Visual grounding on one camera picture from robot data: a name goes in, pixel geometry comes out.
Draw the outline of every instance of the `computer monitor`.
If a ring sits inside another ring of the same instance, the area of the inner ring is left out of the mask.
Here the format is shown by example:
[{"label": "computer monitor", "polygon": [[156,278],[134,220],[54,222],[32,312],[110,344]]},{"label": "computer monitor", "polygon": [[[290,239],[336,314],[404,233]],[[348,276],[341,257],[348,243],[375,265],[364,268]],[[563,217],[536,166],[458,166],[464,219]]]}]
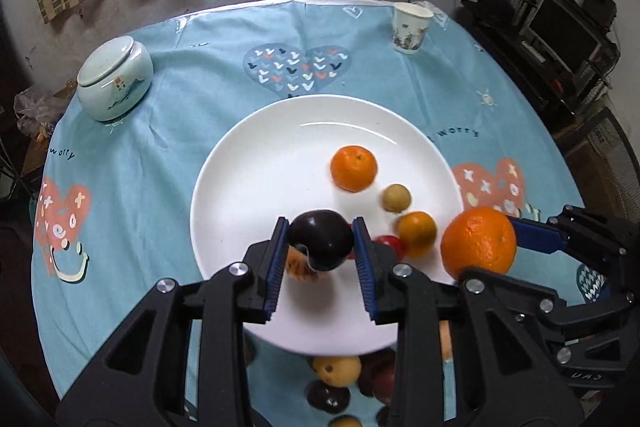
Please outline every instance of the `computer monitor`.
[{"label": "computer monitor", "polygon": [[526,26],[563,66],[578,74],[586,60],[593,60],[600,41],[556,0],[542,0]]}]

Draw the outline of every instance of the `orange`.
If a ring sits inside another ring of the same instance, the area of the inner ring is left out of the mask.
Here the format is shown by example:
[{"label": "orange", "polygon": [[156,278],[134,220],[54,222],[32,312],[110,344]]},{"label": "orange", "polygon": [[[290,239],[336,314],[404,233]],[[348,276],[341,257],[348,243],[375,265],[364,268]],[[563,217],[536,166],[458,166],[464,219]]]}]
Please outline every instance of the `orange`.
[{"label": "orange", "polygon": [[503,213],[478,206],[451,221],[442,236],[440,253],[444,269],[454,279],[469,267],[505,274],[516,257],[516,234]]},{"label": "orange", "polygon": [[360,192],[369,187],[378,174],[378,162],[371,151],[359,145],[342,147],[331,158],[331,176],[338,187]]},{"label": "orange", "polygon": [[409,212],[396,221],[396,234],[402,241],[407,257],[427,253],[436,240],[436,223],[426,212]]}]

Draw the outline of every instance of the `cup rim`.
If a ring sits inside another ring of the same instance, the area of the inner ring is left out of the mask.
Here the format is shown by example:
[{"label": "cup rim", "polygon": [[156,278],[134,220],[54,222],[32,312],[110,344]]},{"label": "cup rim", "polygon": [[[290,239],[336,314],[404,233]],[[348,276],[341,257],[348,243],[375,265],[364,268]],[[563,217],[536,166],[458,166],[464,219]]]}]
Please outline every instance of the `cup rim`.
[{"label": "cup rim", "polygon": [[410,2],[396,2],[394,4],[396,10],[406,13],[407,15],[411,15],[413,17],[418,17],[418,19],[431,19],[434,16],[434,13],[424,6],[420,6],[417,4],[412,4]]}]

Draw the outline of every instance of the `blue heart pattern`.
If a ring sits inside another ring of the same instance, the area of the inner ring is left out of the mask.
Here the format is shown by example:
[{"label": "blue heart pattern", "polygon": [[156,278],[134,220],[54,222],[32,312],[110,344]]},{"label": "blue heart pattern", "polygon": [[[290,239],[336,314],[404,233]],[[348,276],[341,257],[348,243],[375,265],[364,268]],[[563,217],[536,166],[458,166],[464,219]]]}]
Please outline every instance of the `blue heart pattern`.
[{"label": "blue heart pattern", "polygon": [[283,42],[272,42],[250,50],[242,66],[254,82],[287,98],[315,94],[343,76],[351,66],[351,52],[340,46],[303,52]]}]

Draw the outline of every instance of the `floor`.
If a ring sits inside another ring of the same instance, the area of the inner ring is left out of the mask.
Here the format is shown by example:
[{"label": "floor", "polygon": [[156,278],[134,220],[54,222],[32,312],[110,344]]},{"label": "floor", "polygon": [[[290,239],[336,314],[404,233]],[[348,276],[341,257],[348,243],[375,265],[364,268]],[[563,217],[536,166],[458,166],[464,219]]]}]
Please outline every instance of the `floor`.
[{"label": "floor", "polygon": [[[6,227],[8,223],[14,230]],[[27,390],[53,415],[59,400],[40,347],[31,301],[31,237],[28,198],[0,203],[0,347]]]}]

